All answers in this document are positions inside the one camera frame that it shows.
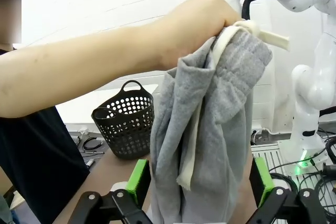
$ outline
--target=human arm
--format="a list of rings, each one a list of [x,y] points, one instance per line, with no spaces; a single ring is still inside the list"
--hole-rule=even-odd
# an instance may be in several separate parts
[[[128,74],[166,70],[239,20],[224,0],[187,0],[165,17],[0,57],[0,117],[66,102]]]

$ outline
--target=gray fabric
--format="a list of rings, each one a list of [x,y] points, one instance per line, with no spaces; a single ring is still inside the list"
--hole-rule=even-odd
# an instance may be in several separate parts
[[[12,224],[13,217],[5,198],[0,194],[0,220]]]
[[[217,67],[209,39],[165,74],[151,134],[152,211],[155,224],[227,222],[238,197],[252,121],[252,88],[271,60],[258,38],[238,31]],[[192,113],[203,100],[191,190],[181,172]]]

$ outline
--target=perforated basket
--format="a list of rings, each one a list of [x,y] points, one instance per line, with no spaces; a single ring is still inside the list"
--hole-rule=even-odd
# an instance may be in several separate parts
[[[140,90],[125,91],[135,82]],[[113,153],[123,159],[136,159],[149,153],[154,120],[153,97],[140,83],[126,82],[120,92],[96,108],[91,115]]]

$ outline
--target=human hand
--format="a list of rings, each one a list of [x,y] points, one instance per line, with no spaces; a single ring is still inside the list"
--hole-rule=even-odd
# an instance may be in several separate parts
[[[187,0],[151,24],[163,70],[176,67],[180,57],[196,51],[225,26],[241,20],[225,0]]]

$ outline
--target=black shirt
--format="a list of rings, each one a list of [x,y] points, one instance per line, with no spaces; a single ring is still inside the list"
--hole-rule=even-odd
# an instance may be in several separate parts
[[[0,118],[0,166],[42,224],[56,219],[89,174],[55,107]]]

